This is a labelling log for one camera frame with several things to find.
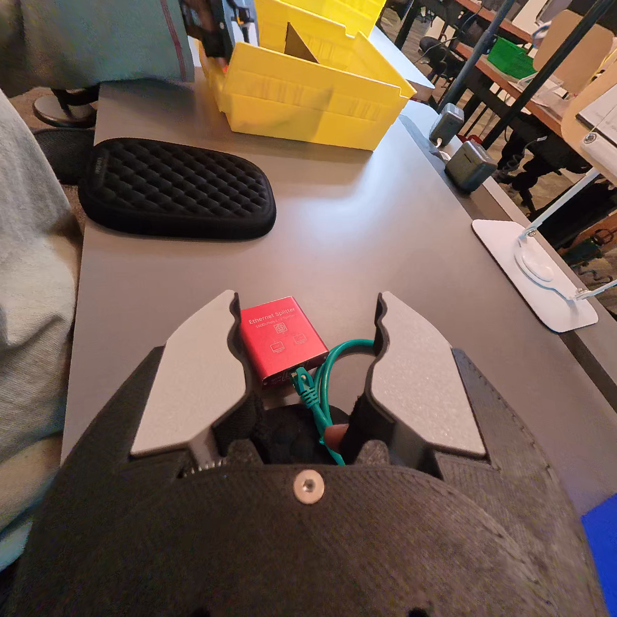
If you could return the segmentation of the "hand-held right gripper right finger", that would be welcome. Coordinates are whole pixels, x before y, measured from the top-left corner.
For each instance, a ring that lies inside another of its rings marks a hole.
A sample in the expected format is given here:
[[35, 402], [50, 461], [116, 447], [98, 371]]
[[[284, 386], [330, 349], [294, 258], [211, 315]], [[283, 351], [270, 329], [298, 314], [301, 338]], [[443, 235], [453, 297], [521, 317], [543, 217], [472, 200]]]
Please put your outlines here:
[[422, 464], [434, 452], [484, 459], [448, 340], [389, 291], [378, 296], [375, 325], [376, 358], [365, 385], [369, 438], [384, 441], [395, 464]]

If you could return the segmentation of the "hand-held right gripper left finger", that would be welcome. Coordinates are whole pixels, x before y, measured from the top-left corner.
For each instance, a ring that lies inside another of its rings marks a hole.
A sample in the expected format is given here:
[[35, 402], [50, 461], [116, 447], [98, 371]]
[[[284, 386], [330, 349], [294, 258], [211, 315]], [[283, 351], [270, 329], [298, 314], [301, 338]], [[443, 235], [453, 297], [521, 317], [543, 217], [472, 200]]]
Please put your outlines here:
[[130, 454], [187, 449], [196, 463], [218, 463], [214, 427], [249, 394], [250, 369], [235, 348], [239, 296], [225, 290], [167, 339]]

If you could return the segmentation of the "red ethernet splitter box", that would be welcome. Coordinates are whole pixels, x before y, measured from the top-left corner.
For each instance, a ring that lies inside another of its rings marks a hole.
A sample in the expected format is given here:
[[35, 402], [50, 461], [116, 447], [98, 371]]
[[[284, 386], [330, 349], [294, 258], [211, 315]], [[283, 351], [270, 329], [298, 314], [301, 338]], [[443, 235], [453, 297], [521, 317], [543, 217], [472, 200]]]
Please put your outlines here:
[[279, 386], [297, 368], [318, 368], [329, 354], [292, 296], [241, 310], [241, 335], [263, 389]]

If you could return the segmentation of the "yellow storage bin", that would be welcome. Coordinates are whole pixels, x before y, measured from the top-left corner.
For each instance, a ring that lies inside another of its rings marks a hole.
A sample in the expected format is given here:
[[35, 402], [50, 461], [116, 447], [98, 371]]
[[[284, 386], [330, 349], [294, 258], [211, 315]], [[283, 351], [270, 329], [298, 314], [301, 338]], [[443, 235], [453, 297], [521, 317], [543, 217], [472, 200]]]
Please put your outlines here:
[[385, 1], [283, 1], [297, 9], [311, 12], [345, 26], [355, 36], [359, 32], [371, 34]]
[[[202, 69], [232, 131], [375, 150], [416, 90], [363, 33], [284, 3], [260, 6], [259, 47], [238, 42], [223, 70]], [[291, 22], [318, 59], [284, 54]]]

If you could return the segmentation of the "blue storage bin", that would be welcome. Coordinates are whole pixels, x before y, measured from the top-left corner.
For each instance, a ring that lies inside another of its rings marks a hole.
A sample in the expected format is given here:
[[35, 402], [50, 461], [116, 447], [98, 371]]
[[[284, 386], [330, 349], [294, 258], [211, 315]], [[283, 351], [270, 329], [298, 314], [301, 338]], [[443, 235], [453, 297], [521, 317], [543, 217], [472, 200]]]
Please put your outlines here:
[[616, 616], [616, 495], [590, 510], [581, 520], [608, 613]]

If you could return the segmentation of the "wooden office desk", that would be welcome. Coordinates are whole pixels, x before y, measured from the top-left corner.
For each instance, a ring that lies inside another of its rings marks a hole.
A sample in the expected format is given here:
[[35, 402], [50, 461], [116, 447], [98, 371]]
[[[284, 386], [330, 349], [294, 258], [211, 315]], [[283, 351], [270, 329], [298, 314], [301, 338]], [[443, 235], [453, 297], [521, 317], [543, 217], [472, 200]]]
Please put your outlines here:
[[[465, 90], [472, 93], [463, 112], [469, 121], [480, 105], [483, 112], [501, 118], [532, 78], [563, 47], [594, 1], [572, 1], [551, 21], [535, 54], [502, 37], [488, 55], [481, 56], [467, 76]], [[561, 137], [561, 122], [568, 105], [592, 81], [608, 56], [616, 49], [616, 1], [597, 20], [576, 47], [549, 76], [527, 106], [523, 120], [535, 119], [542, 127]]]

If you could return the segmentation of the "black bin divider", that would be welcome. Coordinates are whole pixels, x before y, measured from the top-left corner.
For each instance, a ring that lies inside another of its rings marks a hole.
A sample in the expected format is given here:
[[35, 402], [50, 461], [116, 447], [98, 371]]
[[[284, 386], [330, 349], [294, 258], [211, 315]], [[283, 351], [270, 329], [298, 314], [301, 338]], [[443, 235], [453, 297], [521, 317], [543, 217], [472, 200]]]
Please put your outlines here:
[[298, 58], [307, 62], [319, 64], [318, 59], [315, 57], [309, 47], [305, 44], [304, 40], [297, 33], [291, 22], [287, 22], [284, 40], [284, 54], [293, 58]]

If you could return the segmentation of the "black dimpled wrist pad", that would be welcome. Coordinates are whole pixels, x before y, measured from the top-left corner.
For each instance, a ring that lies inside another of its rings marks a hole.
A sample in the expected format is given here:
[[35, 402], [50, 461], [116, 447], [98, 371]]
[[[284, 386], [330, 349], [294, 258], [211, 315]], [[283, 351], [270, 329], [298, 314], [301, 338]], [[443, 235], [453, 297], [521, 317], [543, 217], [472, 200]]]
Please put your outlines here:
[[336, 465], [320, 443], [312, 412], [303, 404], [259, 412], [250, 440], [266, 464]]
[[243, 241], [276, 221], [271, 184], [253, 162], [145, 138], [96, 144], [78, 196], [89, 219], [130, 235]]

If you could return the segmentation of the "white board stand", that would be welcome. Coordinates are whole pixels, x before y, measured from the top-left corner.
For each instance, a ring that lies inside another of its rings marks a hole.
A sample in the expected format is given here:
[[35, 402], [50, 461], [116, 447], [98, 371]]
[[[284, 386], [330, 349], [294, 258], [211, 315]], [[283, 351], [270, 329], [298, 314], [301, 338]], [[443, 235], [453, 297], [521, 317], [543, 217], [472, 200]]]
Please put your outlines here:
[[474, 220], [472, 223], [475, 235], [532, 311], [556, 333], [596, 324], [598, 315], [589, 298], [616, 286], [613, 281], [594, 291], [577, 288], [536, 240], [540, 225], [598, 175], [592, 168], [526, 228], [514, 221]]

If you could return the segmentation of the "black office chair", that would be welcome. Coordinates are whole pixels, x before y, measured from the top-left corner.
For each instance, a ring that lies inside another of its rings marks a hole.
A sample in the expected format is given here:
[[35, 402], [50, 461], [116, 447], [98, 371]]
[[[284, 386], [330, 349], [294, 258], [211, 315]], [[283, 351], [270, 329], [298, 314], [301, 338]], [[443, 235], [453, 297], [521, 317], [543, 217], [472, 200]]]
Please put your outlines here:
[[99, 88], [52, 89], [32, 105], [35, 117], [50, 126], [33, 134], [61, 184], [76, 186], [84, 177], [94, 147]]

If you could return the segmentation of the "grey charger box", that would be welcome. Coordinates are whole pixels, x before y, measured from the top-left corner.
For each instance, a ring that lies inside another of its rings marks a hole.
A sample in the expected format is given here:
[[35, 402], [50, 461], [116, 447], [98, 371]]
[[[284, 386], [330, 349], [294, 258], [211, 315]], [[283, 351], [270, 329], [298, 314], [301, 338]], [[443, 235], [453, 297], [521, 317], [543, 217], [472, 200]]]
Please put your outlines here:
[[461, 192], [471, 194], [497, 170], [497, 161], [476, 141], [466, 141], [445, 163], [445, 174]]
[[465, 123], [463, 109], [453, 103], [443, 106], [429, 132], [429, 141], [437, 147], [448, 145]]

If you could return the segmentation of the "black light stand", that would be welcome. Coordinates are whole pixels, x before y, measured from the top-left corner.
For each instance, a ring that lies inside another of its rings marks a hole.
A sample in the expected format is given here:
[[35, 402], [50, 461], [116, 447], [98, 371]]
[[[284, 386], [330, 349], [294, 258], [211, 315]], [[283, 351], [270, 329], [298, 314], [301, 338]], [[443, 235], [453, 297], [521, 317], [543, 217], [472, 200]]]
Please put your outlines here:
[[491, 42], [492, 38], [496, 34], [503, 20], [506, 19], [507, 14], [511, 10], [514, 3], [515, 1], [504, 1], [502, 3], [495, 17], [490, 22], [489, 27], [482, 34], [481, 38], [479, 39], [477, 44], [474, 46], [469, 58], [467, 59], [465, 65], [460, 70], [456, 79], [451, 84], [449, 89], [446, 92], [444, 92], [443, 100], [437, 106], [437, 110], [436, 110], [437, 112], [441, 113], [446, 105], [451, 104], [451, 103], [455, 104], [460, 99], [460, 96], [463, 94], [465, 90], [465, 81], [467, 79], [467, 76], [472, 71], [477, 61], [479, 60], [479, 58], [486, 51], [487, 47], [489, 46], [489, 43]]

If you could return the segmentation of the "green storage bin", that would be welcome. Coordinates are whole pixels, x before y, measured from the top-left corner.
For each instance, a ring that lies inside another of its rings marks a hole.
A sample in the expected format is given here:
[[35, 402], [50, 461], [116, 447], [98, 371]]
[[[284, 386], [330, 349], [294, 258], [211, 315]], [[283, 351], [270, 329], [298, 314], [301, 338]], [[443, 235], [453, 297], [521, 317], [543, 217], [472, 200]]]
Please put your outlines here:
[[502, 37], [496, 38], [487, 55], [487, 61], [514, 81], [537, 73], [534, 59], [527, 55], [525, 49]]

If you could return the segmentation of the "black pole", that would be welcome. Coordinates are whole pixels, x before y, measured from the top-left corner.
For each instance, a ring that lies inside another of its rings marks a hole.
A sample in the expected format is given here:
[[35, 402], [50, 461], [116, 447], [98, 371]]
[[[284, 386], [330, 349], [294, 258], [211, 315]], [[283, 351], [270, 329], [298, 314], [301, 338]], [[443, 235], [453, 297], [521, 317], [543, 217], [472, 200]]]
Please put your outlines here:
[[567, 93], [578, 95], [605, 64], [616, 38], [616, 1], [572, 1], [556, 13], [534, 57], [536, 74], [506, 116], [486, 136], [488, 148], [499, 129], [514, 118], [543, 84], [555, 77]]

